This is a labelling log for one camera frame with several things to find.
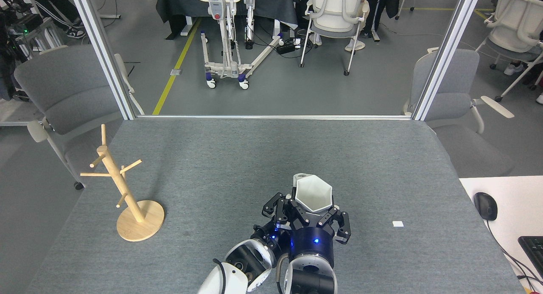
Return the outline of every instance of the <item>chair wheel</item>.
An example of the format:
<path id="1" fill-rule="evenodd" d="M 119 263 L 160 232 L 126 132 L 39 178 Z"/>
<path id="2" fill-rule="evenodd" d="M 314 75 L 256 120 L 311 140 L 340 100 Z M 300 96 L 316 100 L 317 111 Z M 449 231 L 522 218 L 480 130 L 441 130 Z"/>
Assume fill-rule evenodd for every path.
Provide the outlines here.
<path id="1" fill-rule="evenodd" d="M 81 190 L 85 187 L 81 182 L 74 182 L 73 186 L 76 188 L 76 190 Z"/>

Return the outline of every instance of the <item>metal frame post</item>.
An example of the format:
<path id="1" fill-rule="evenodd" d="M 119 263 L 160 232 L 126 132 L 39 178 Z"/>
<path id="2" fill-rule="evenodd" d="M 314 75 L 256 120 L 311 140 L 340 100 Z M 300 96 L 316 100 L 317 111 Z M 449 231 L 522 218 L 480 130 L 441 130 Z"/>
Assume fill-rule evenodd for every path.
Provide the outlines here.
<path id="1" fill-rule="evenodd" d="M 117 101 L 119 110 L 124 120 L 133 120 L 135 118 L 134 111 L 128 102 L 128 96 L 125 92 L 125 87 L 122 82 L 120 70 L 115 62 L 115 57 L 111 51 L 109 41 L 107 39 L 104 26 L 100 21 L 93 0 L 73 0 L 79 11 L 79 16 L 85 25 L 87 35 L 92 42 L 96 55 L 102 69 L 104 70 L 107 82 L 111 87 L 111 91 Z"/>
<path id="2" fill-rule="evenodd" d="M 428 80 L 424 86 L 423 94 L 413 113 L 413 120 L 425 120 L 430 105 L 441 85 L 448 64 L 460 42 L 460 38 L 464 33 L 477 1 L 478 0 L 459 0 L 458 6 L 456 7 L 456 10 L 454 10 L 451 23 L 448 26 L 447 33 L 445 34 L 443 44 L 438 50 L 436 61 L 434 62 Z"/>

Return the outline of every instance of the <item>round wooden base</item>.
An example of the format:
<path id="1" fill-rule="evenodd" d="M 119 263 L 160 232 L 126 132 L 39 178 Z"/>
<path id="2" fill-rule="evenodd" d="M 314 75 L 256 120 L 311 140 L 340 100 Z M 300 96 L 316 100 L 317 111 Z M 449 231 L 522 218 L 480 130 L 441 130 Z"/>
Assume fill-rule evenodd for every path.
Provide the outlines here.
<path id="1" fill-rule="evenodd" d="M 164 222 L 164 209 L 159 203 L 145 200 L 137 204 L 145 217 L 143 222 L 136 221 L 129 207 L 124 209 L 117 219 L 117 232 L 124 240 L 131 242 L 150 238 L 159 231 Z"/>

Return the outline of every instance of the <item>keyboard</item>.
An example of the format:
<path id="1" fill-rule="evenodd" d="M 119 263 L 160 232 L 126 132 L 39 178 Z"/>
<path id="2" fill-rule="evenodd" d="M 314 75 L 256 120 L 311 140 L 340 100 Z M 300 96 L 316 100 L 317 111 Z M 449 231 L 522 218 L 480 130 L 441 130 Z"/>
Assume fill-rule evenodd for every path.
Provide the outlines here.
<path id="1" fill-rule="evenodd" d="M 543 236 L 522 236 L 518 238 L 518 243 L 543 277 Z"/>

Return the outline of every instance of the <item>gray chair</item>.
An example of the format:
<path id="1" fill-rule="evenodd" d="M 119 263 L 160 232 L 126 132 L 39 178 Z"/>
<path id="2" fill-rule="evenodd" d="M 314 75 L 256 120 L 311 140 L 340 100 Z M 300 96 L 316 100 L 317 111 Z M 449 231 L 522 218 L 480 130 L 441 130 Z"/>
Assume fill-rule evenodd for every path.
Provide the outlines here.
<path id="1" fill-rule="evenodd" d="M 28 124 L 37 142 L 48 140 L 83 188 L 101 145 L 100 124 L 110 141 L 122 123 L 119 108 L 94 48 L 78 45 L 56 49 L 18 66 L 15 78 L 45 115 L 42 124 Z"/>
<path id="2" fill-rule="evenodd" d="M 417 105 L 436 56 L 437 52 L 428 53 L 415 64 L 411 98 L 404 106 L 404 114 L 409 115 Z M 483 139 L 481 134 L 484 131 L 484 122 L 477 106 L 487 104 L 507 118 L 512 118 L 513 114 L 489 97 L 471 98 L 469 92 L 478 65 L 477 52 L 456 50 L 430 106 L 426 121 L 459 118 L 471 110 L 479 125 L 477 132 L 458 124 L 432 129 L 449 154 L 460 178 L 506 176 L 514 167 L 513 160 Z"/>

